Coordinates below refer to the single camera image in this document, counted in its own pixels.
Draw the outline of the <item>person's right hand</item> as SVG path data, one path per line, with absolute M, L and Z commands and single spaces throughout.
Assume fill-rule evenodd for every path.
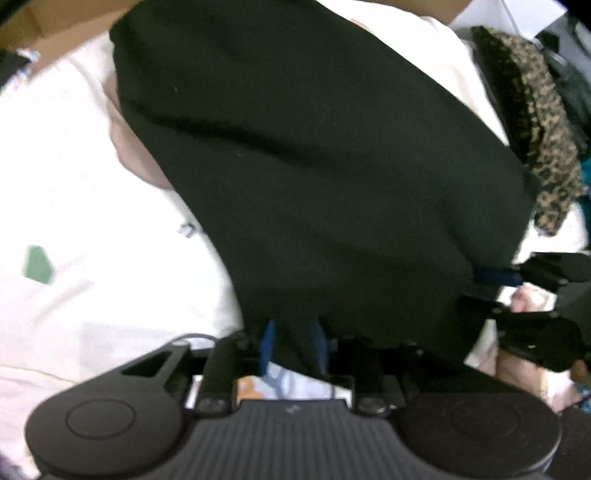
M 557 296 L 531 284 L 503 287 L 497 298 L 515 312 L 551 310 Z M 544 400 L 555 412 L 574 406 L 582 392 L 570 372 L 555 373 L 512 355 L 498 346 L 496 324 L 488 320 L 467 362 L 477 370 Z

